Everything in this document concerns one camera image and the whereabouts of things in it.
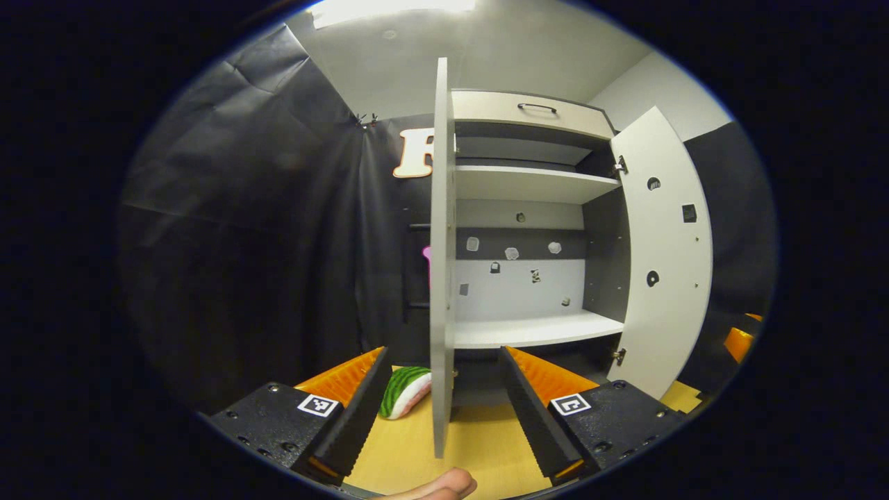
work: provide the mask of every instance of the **cabinet shelf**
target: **cabinet shelf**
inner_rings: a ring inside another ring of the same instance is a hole
[[[455,349],[497,349],[574,342],[623,331],[623,323],[582,310],[563,316],[502,321],[457,321]]]
[[[458,199],[543,201],[582,205],[621,185],[619,181],[541,168],[458,165]]]

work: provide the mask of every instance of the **black curtain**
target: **black curtain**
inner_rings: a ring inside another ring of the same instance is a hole
[[[132,161],[125,298],[150,361],[211,414],[360,353],[363,130],[282,26],[220,60]]]
[[[757,336],[778,276],[778,225],[766,170],[737,122],[685,142],[713,233],[713,281],[698,342],[678,380],[710,395],[738,371],[725,348],[732,327]]]
[[[358,180],[356,295],[365,348],[387,345],[393,363],[429,363],[428,310],[408,309],[404,300],[428,302],[428,265],[421,255],[429,233],[409,224],[429,223],[432,176],[399,179],[401,131],[430,128],[434,115],[381,120],[366,129]]]

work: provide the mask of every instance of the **small sticker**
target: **small sticker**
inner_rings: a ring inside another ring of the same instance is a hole
[[[566,416],[591,408],[589,403],[582,398],[580,394],[563,396],[562,398],[551,399],[550,401],[555,405],[557,412]]]
[[[698,212],[694,209],[694,204],[682,205],[682,221],[683,222],[697,222],[698,221]]]
[[[297,408],[312,415],[328,416],[333,409],[336,408],[338,402],[339,401],[334,401],[333,399],[322,398],[321,396],[310,394]]]

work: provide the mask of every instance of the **white wall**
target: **white wall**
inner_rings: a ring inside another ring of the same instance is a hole
[[[658,52],[611,82],[589,105],[604,109],[617,130],[657,106],[683,141],[733,120],[694,77]]]

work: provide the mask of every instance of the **open cabinet door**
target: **open cabinet door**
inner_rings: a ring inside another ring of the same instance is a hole
[[[438,59],[435,139],[432,150],[432,209],[429,243],[429,363],[432,370],[432,425],[436,458],[445,456],[453,391],[453,273],[456,260],[454,126],[447,58]]]
[[[660,399],[679,376],[701,332],[713,273],[707,201],[694,163],[657,108],[612,141],[630,235],[627,317],[610,380]]]

